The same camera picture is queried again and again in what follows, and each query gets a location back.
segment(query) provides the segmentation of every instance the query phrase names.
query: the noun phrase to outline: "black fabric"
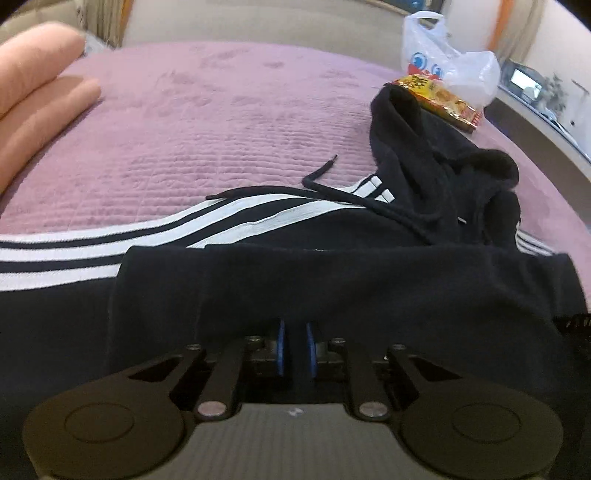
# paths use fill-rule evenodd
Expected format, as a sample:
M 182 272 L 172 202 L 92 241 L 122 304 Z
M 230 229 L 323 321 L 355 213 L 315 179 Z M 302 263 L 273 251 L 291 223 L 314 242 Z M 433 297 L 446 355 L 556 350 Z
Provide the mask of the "black fabric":
M 395 197 L 391 203 L 322 185 L 332 160 L 304 179 L 311 191 L 265 186 L 216 196 L 227 203 L 268 193 L 299 197 L 240 210 L 172 246 L 132 248 L 116 280 L 0 292 L 8 418 L 0 440 L 17 445 L 3 448 L 0 476 L 32 477 L 17 439 L 35 403 L 190 342 L 221 345 L 263 333 L 279 316 L 292 327 L 318 320 L 327 335 L 354 337 L 374 355 L 391 342 L 407 343 L 547 401 L 566 428 L 553 477 L 576 478 L 587 364 L 553 323 L 587 311 L 570 259 L 518 252 L 517 167 L 507 155 L 474 147 L 397 87 L 379 93 L 372 114 L 376 175 L 381 191 Z M 346 207 L 294 214 L 234 246 L 184 248 L 321 200 Z M 3 262 L 0 271 L 27 265 Z
M 131 229 L 127 232 L 121 233 L 110 233 L 108 235 L 96 236 L 93 238 L 83 238 L 83 239 L 75 239 L 75 240 L 61 240 L 61 241 L 54 241 L 54 242 L 36 242 L 36 243 L 27 243 L 27 242 L 15 242 L 15 241 L 0 241 L 0 248 L 19 248 L 23 250 L 38 250 L 43 248 L 66 248 L 66 247 L 87 247 L 88 245 L 99 245 L 99 244 L 108 244 L 111 242 L 121 242 L 123 240 L 129 240 L 132 238 L 136 238 L 143 235 L 151 235 L 152 233 L 159 233 L 170 228 L 183 225 L 191 220 L 195 220 L 196 218 L 202 217 L 203 215 L 210 213 L 218 208 L 228 205 L 232 203 L 230 199 L 225 200 L 224 202 L 219 202 L 214 205 L 211 205 L 207 208 L 198 210 L 192 214 L 183 216 L 179 220 L 175 220 L 174 222 L 166 223 L 165 225 L 154 226 L 149 228 L 135 228 Z
M 116 282 L 108 370 L 187 342 L 262 334 L 277 317 L 288 327 L 316 320 L 328 337 L 355 338 L 373 356 L 405 343 L 547 402 L 565 431 L 552 478 L 578 478 L 588 364 L 552 318 L 585 309 L 584 298 L 568 256 L 543 260 L 463 245 L 133 248 Z

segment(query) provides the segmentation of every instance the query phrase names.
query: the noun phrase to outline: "pink pillow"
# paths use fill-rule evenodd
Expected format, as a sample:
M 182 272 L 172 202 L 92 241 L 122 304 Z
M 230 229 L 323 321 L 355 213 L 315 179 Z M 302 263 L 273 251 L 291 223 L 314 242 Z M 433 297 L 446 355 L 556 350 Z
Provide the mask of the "pink pillow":
M 97 80 L 63 76 L 0 119 L 0 193 L 31 157 L 100 96 Z
M 84 52 L 75 28 L 47 22 L 0 45 L 0 118 L 41 85 L 50 82 Z

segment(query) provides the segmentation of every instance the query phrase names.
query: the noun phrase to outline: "quilted bedspread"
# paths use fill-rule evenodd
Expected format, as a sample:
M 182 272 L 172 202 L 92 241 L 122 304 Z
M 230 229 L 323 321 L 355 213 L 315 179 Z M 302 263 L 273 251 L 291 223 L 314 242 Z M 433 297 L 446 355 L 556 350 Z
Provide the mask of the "quilted bedspread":
M 68 73 L 99 79 L 100 104 L 41 152 L 0 203 L 0 233 L 83 229 L 159 218 L 221 190 L 299 185 L 375 169 L 369 103 L 390 69 L 307 48 L 153 44 L 94 54 Z M 519 165 L 522 227 L 573 258 L 591 299 L 591 235 L 555 187 L 485 122 L 471 137 Z

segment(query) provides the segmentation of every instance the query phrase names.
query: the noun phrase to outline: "gray surface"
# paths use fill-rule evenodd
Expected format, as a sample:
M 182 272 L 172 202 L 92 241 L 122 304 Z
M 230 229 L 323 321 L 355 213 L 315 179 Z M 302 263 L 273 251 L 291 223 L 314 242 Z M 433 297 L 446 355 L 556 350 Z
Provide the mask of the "gray surface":
M 440 480 L 445 477 L 409 457 L 386 426 L 355 420 L 340 404 L 245 404 L 229 420 L 198 425 L 175 458 L 140 478 Z

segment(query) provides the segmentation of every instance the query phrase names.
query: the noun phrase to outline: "white stripe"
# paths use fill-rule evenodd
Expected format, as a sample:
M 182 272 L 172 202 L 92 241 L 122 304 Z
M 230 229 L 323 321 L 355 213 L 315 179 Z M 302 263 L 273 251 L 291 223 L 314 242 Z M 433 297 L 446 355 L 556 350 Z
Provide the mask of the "white stripe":
M 213 244 L 232 244 L 245 238 L 260 235 L 262 233 L 277 230 L 294 223 L 314 218 L 325 213 L 334 212 L 342 209 L 363 209 L 360 205 L 351 205 L 348 203 L 337 203 L 329 200 L 318 200 L 317 202 L 306 203 L 292 207 L 282 212 L 278 212 L 268 218 L 256 222 L 242 223 L 223 232 L 216 233 L 193 245 L 191 248 L 202 248 Z
M 187 215 L 203 210 L 207 207 L 221 202 L 223 199 L 205 200 L 191 208 L 183 210 L 182 212 L 168 215 L 156 220 L 147 220 L 138 223 L 126 223 L 124 225 L 113 225 L 100 228 L 90 228 L 87 230 L 70 230 L 67 232 L 47 232 L 47 233 L 28 233 L 26 235 L 0 235 L 2 242 L 15 242 L 23 244 L 37 244 L 42 242 L 62 242 L 68 240 L 80 240 L 88 238 L 99 238 L 101 236 L 114 235 L 117 233 L 135 232 L 147 228 L 168 225 L 176 222 Z
M 556 253 L 553 249 L 551 249 L 548 245 L 546 245 L 544 242 L 538 240 L 537 238 L 531 236 L 530 234 L 524 232 L 523 230 L 519 230 L 517 229 L 517 235 L 519 236 L 519 238 L 521 238 L 523 241 L 534 245 L 536 247 L 539 248 L 543 248 L 544 250 L 546 250 L 548 253 Z
M 68 248 L 43 248 L 38 250 L 0 248 L 0 261 L 6 262 L 41 262 L 41 261 L 63 261 L 82 260 L 86 258 L 110 257 L 121 255 L 127 252 L 134 245 L 142 247 L 156 247 L 179 238 L 197 232 L 214 222 L 228 218 L 241 210 L 249 207 L 263 205 L 276 200 L 301 198 L 288 194 L 266 194 L 254 197 L 245 197 L 235 202 L 224 205 L 212 212 L 207 212 L 198 218 L 183 223 L 177 227 L 163 232 L 152 233 L 151 235 L 138 236 L 118 242 L 107 244 L 86 245 L 83 247 Z
M 533 253 L 532 251 L 522 247 L 517 237 L 515 237 L 515 244 L 517 245 L 517 250 L 519 250 L 521 253 L 535 255 L 535 253 Z
M 0 274 L 0 291 L 32 290 L 95 278 L 112 278 L 117 276 L 118 271 L 119 264 L 49 272 L 3 273 Z
M 361 182 L 363 182 L 364 180 L 365 179 L 356 181 L 355 184 L 351 185 L 350 187 L 337 187 L 335 189 L 345 193 L 353 193 L 355 190 L 357 190 L 357 188 L 359 188 L 359 185 L 361 185 Z
M 392 195 L 388 189 L 385 189 L 382 192 L 382 195 L 384 195 L 384 198 L 388 203 L 392 202 L 395 199 L 394 195 Z
M 257 222 L 243 223 L 224 232 L 212 235 L 196 244 L 192 248 L 205 247 L 210 244 L 229 244 L 238 242 L 250 236 L 292 225 L 306 219 L 314 218 L 324 213 L 341 209 L 362 209 L 362 206 L 319 200 L 306 203 L 298 207 L 284 210 Z M 119 264 L 103 265 L 100 267 L 73 268 L 70 270 L 56 270 L 33 273 L 5 273 L 0 274 L 0 291 L 32 290 L 57 285 L 65 285 L 84 280 L 116 277 Z
M 369 181 L 370 181 L 371 183 L 373 183 L 373 184 L 375 185 L 375 187 L 376 187 L 376 188 L 377 188 L 377 187 L 379 187 L 379 186 L 382 184 L 382 180 L 380 180 L 379 178 L 377 178 L 375 175 L 374 175 L 373 177 L 371 177 L 371 178 L 369 179 Z
M 544 257 L 552 257 L 553 255 L 552 252 L 548 252 L 547 250 L 535 247 L 527 242 L 524 242 L 519 237 L 516 237 L 515 239 L 517 240 L 517 248 L 524 253 L 531 253 L 533 255 L 543 255 Z
M 367 195 L 370 195 L 373 192 L 375 192 L 375 186 L 369 181 L 360 187 L 353 195 L 357 195 L 357 197 L 367 197 Z

